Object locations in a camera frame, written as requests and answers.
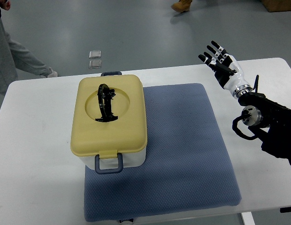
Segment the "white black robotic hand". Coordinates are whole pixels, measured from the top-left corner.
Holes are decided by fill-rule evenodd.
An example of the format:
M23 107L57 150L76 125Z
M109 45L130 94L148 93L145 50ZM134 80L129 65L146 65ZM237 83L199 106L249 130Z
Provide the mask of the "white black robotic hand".
M252 88L244 79L244 72L234 56L215 41L211 44L207 46L210 52L200 54L199 59L212 69L220 86L236 99L251 92Z

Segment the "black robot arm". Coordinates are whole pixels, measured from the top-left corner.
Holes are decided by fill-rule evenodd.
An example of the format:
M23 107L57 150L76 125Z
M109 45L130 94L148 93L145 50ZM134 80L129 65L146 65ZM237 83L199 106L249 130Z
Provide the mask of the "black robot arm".
M258 92L259 76L254 92L238 94L238 102L244 109L232 122L233 131L246 140L262 141L261 150L289 161L291 166L291 109L271 101Z

